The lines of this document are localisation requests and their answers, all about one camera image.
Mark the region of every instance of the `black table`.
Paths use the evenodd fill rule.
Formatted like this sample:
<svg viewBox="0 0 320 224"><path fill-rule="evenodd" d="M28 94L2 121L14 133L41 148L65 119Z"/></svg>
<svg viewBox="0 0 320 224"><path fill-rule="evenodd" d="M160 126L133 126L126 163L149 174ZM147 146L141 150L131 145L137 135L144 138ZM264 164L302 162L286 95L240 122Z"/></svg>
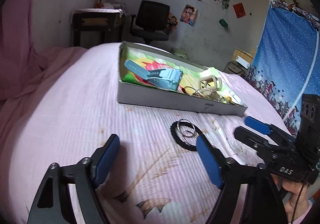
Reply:
<svg viewBox="0 0 320 224"><path fill-rule="evenodd" d="M100 44L107 42L121 42L124 28L124 17L121 13L106 12L105 9L96 9L94 12L75 12L73 14L74 46L80 46L81 32L100 32Z"/></svg>

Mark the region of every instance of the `red paper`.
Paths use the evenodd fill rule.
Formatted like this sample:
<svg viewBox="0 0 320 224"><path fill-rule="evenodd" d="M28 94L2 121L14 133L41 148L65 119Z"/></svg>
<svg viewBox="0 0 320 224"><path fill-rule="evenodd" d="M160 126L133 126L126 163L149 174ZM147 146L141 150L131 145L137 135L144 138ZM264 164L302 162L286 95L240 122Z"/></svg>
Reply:
<svg viewBox="0 0 320 224"><path fill-rule="evenodd" d="M245 10L244 10L244 7L243 7L242 3L233 5L233 9L236 12L237 18L241 18L241 17L245 17L246 16L246 13L245 13Z"/></svg>

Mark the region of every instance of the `blue watch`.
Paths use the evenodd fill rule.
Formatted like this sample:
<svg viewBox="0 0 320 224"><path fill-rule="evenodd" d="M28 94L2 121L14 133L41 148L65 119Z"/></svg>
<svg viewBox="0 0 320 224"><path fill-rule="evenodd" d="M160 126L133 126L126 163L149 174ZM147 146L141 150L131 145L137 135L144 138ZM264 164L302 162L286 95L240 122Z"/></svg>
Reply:
<svg viewBox="0 0 320 224"><path fill-rule="evenodd" d="M178 69L156 69L148 71L132 60L126 60L124 66L145 81L164 90L177 91L183 72Z"/></svg>

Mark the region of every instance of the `chair armrest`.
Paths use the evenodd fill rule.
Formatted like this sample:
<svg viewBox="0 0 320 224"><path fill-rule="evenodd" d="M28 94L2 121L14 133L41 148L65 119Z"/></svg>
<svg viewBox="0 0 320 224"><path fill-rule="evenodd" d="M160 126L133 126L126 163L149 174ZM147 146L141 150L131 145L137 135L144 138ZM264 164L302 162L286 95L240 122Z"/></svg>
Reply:
<svg viewBox="0 0 320 224"><path fill-rule="evenodd" d="M134 18L136 17L136 15L130 15L131 16L131 25L130 25L130 33L133 27L133 23L134 23Z"/></svg>

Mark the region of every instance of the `pink curtain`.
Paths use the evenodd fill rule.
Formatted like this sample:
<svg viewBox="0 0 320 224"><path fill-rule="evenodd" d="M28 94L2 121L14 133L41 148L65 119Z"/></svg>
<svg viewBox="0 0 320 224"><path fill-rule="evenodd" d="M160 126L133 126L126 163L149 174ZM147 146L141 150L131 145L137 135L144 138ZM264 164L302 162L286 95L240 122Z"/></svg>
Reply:
<svg viewBox="0 0 320 224"><path fill-rule="evenodd" d="M46 66L33 46L32 2L7 0L0 9L0 100L17 95Z"/></svg>

